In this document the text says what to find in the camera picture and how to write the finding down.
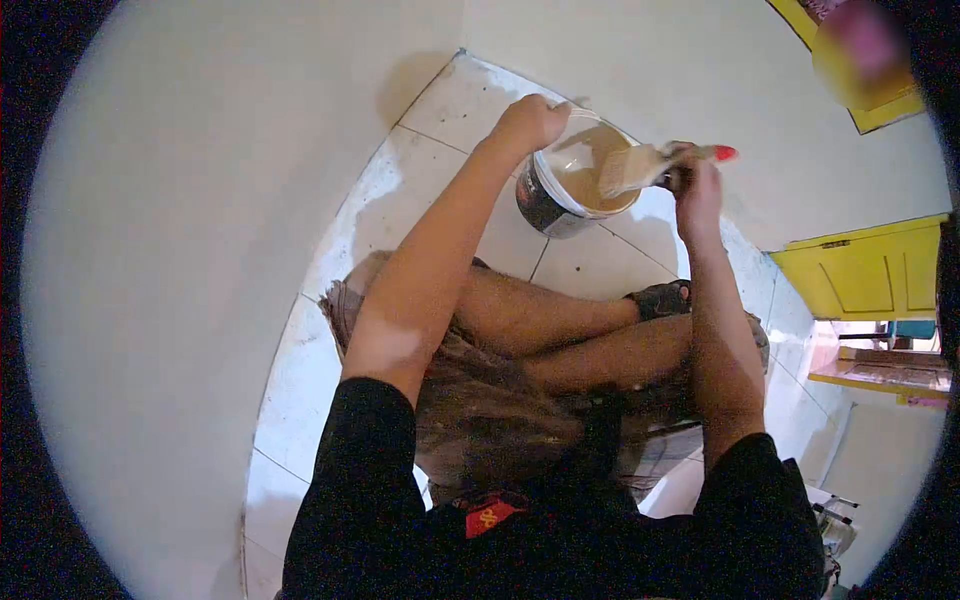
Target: bucket rim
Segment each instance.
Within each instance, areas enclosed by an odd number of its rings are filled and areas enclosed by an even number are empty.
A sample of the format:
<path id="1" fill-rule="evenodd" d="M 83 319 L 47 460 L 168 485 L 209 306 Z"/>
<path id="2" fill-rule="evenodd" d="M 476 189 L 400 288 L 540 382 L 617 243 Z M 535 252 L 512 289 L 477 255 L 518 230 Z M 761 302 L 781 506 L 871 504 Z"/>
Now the bucket rim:
<path id="1" fill-rule="evenodd" d="M 638 145 L 638 142 L 633 140 L 629 135 L 622 132 L 613 123 L 601 118 L 600 115 L 592 110 L 587 110 L 586 108 L 574 108 L 570 112 L 570 116 L 584 117 L 587 119 L 592 119 L 597 123 L 602 123 L 614 130 L 616 134 L 623 139 L 623 141 L 627 142 L 631 146 Z M 584 217 L 585 219 L 606 219 L 607 217 L 619 214 L 633 206 L 636 200 L 640 197 L 639 190 L 637 190 L 636 198 L 624 204 L 623 206 L 620 206 L 616 210 L 597 210 L 595 208 L 589 208 L 575 201 L 573 197 L 570 196 L 569 192 L 567 192 L 564 187 L 560 185 L 560 182 L 557 181 L 557 178 L 553 175 L 553 170 L 550 169 L 550 166 L 546 162 L 546 157 L 543 155 L 543 150 L 537 150 L 534 152 L 533 162 L 534 170 L 537 172 L 537 178 L 540 180 L 540 185 L 543 186 L 543 189 L 546 191 L 546 193 L 549 194 L 550 197 L 557 202 L 557 204 L 579 217 Z"/>

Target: floor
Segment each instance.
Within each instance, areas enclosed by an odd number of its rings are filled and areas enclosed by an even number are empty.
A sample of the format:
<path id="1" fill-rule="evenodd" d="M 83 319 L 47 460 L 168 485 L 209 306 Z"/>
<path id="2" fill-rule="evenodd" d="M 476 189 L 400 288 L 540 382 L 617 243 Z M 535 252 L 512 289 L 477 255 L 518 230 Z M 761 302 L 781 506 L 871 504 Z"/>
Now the floor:
<path id="1" fill-rule="evenodd" d="M 244 531 L 250 598 L 272 598 L 279 588 L 287 537 L 339 379 L 337 352 L 317 300 L 331 280 L 369 252 L 395 248 L 500 113 L 535 92 L 560 100 L 508 71 L 456 57 L 390 132 L 326 231 L 293 299 L 256 430 Z M 689 277 L 668 192 L 644 190 L 629 212 L 572 239 L 548 241 L 517 211 L 515 185 L 511 178 L 504 186 L 477 251 L 494 269 L 597 299 Z M 768 431 L 781 457 L 796 457 L 806 482 L 817 485 L 851 406 L 842 388 L 806 380 L 818 336 L 832 335 L 832 329 L 814 322 L 774 262 L 732 223 L 724 221 L 722 233 L 743 304 L 761 318 L 771 341 Z M 691 468 L 702 473 L 698 465 L 684 466 Z M 426 476 L 417 475 L 430 508 Z"/>

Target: wooden door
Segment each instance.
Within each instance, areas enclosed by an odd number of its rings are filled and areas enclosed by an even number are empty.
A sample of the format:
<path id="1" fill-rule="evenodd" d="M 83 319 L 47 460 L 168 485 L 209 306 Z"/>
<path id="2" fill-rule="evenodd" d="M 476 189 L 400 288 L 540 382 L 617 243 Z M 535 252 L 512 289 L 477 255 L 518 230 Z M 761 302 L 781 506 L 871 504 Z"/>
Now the wooden door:
<path id="1" fill-rule="evenodd" d="M 771 257 L 817 319 L 933 319 L 940 223 L 946 218 L 793 242 Z"/>

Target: black sandal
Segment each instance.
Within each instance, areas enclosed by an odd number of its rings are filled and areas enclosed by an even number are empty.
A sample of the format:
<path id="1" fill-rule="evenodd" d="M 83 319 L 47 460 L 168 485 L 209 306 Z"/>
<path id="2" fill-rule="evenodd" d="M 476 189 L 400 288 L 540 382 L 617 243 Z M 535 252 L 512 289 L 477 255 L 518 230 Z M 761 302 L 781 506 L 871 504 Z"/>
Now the black sandal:
<path id="1" fill-rule="evenodd" d="M 692 288 L 689 279 L 677 279 L 670 283 L 658 283 L 640 291 L 627 294 L 640 309 L 641 321 L 652 321 L 671 315 L 685 315 L 690 312 Z"/>

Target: brush bristles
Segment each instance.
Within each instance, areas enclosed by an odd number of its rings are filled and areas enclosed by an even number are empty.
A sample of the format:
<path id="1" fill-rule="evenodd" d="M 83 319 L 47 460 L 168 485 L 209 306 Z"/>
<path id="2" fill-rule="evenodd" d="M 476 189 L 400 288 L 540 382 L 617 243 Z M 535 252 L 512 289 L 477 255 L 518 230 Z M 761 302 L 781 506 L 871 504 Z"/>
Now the brush bristles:
<path id="1" fill-rule="evenodd" d="M 600 196 L 616 198 L 620 194 L 650 185 L 663 164 L 663 156 L 652 144 L 633 146 L 610 153 L 604 160 L 597 181 Z"/>

